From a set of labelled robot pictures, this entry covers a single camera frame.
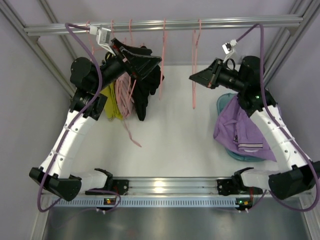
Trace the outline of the pink hanger of blue trousers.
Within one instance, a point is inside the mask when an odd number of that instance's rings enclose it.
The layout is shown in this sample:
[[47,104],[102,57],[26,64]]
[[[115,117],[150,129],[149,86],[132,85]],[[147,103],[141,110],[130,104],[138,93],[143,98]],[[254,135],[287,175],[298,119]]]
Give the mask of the pink hanger of blue trousers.
[[165,53],[166,53],[166,44],[167,44],[167,32],[166,32],[166,19],[163,19],[163,33],[162,33],[162,61],[160,67],[160,82],[159,82],[159,95],[158,99],[162,98],[162,85],[163,85],[163,77],[164,77],[164,62],[165,62]]

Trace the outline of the pink hanger of purple trousers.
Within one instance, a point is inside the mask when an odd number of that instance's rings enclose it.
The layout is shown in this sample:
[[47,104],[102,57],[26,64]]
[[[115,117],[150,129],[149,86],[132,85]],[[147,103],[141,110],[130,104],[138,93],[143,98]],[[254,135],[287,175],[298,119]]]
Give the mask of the pink hanger of purple trousers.
[[[194,29],[192,33],[192,74],[195,74],[198,68],[198,45],[202,32],[202,20],[198,19],[199,28],[198,33]],[[192,81],[192,108],[196,108],[196,82]]]

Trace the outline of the purple trousers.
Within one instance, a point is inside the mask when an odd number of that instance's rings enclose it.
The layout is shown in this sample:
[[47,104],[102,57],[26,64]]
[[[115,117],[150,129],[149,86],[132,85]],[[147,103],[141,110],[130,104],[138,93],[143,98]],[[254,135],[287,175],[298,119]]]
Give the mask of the purple trousers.
[[237,95],[218,115],[213,138],[239,155],[276,161],[263,134],[240,107]]

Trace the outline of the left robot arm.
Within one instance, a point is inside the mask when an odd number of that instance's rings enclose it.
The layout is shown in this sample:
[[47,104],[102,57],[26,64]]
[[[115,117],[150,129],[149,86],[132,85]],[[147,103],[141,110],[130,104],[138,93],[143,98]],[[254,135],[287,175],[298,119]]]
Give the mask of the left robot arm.
[[47,158],[39,167],[33,167],[30,178],[41,190],[46,190],[65,201],[88,191],[109,191],[113,175],[101,168],[72,174],[72,165],[88,131],[100,118],[107,97],[101,91],[128,74],[136,81],[148,78],[159,66],[162,58],[151,49],[135,47],[111,40],[110,57],[98,63],[92,52],[79,57],[70,67],[70,81],[76,86],[66,121]]

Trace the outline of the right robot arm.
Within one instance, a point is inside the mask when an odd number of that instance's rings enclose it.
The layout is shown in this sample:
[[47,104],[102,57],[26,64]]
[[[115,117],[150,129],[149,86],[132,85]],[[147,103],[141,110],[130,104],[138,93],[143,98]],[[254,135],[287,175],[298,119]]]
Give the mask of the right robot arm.
[[256,56],[243,58],[238,70],[216,58],[213,63],[189,76],[206,88],[219,86],[237,92],[237,101],[268,143],[278,166],[276,171],[247,167],[234,173],[241,190],[249,187],[270,191],[279,200],[320,189],[320,163],[312,162],[299,148],[281,119],[277,103],[263,85],[264,67]]

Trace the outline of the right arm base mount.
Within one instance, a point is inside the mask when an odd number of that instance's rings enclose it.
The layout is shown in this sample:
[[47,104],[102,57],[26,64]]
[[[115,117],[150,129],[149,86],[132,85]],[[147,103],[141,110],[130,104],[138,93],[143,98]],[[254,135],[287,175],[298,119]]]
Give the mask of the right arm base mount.
[[222,196],[261,195],[263,193],[260,188],[244,186],[240,180],[235,178],[218,179],[216,183],[218,194]]

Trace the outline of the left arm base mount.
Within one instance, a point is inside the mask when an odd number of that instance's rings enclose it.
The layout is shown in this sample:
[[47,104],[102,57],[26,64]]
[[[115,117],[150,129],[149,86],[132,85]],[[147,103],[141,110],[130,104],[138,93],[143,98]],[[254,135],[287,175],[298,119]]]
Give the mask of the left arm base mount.
[[85,191],[85,195],[88,196],[101,196],[101,195],[112,195],[112,193],[117,193],[121,196],[127,195],[129,192],[130,181],[128,179],[116,179],[114,178],[111,186],[105,186],[103,188],[94,188],[91,190]]

